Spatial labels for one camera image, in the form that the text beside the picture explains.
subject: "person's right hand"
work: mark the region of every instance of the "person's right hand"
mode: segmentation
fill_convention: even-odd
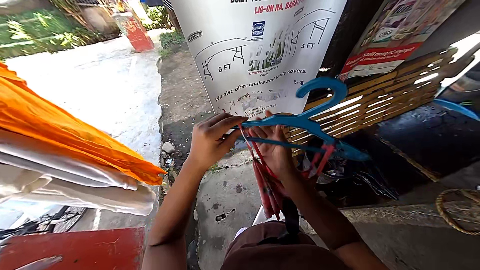
[[[230,135],[225,133],[232,127],[245,122],[248,117],[220,113],[205,119],[193,127],[192,145],[187,161],[202,171],[219,161],[233,147],[240,130]]]
[[[268,110],[266,111],[266,116],[272,116],[272,113]],[[280,125],[261,127],[256,126],[251,128],[249,133],[250,136],[287,142],[287,139],[282,131],[282,126]],[[291,174],[297,170],[293,164],[292,151],[290,148],[274,144],[257,143],[257,145],[268,167],[277,177],[285,174]]]

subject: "wooden slat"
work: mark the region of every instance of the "wooden slat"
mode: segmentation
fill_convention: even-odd
[[[311,119],[316,121],[327,134],[340,138],[432,101],[440,81],[446,74],[451,73],[452,68],[455,68],[448,63],[452,60],[456,49],[450,49],[443,54],[439,53],[439,51],[434,52],[406,62],[391,73],[350,87],[347,97],[342,102],[362,96],[359,100],[335,110],[324,111]],[[433,73],[439,75],[429,83],[426,81],[414,84],[415,81]],[[305,106],[305,110],[329,99],[330,97],[311,102]],[[305,144],[312,138],[311,134],[299,128],[289,128],[286,134],[293,144]],[[293,155],[302,152],[301,149],[297,149],[293,151]]]

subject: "rental advertisement poster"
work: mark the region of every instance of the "rental advertisement poster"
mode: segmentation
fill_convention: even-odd
[[[172,0],[215,112],[299,114],[347,0]]]
[[[385,0],[339,76],[393,71],[465,0]]]

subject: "person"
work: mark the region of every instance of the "person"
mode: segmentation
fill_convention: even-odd
[[[229,135],[225,133],[247,119],[221,113],[193,127],[190,154],[165,196],[148,236],[143,270],[187,269],[185,230],[200,181],[207,169],[230,151],[240,130]],[[262,138],[286,140],[281,126],[254,127],[253,130]],[[269,221],[252,226],[235,238],[227,250],[222,270],[388,269],[348,219],[303,181],[290,149],[272,144],[261,144],[259,149],[291,200],[329,250],[317,246],[302,232],[292,243],[282,243],[278,240],[286,233],[285,223]]]

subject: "white poster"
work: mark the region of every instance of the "white poster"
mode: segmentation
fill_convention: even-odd
[[[172,0],[215,112],[303,111],[347,0]]]

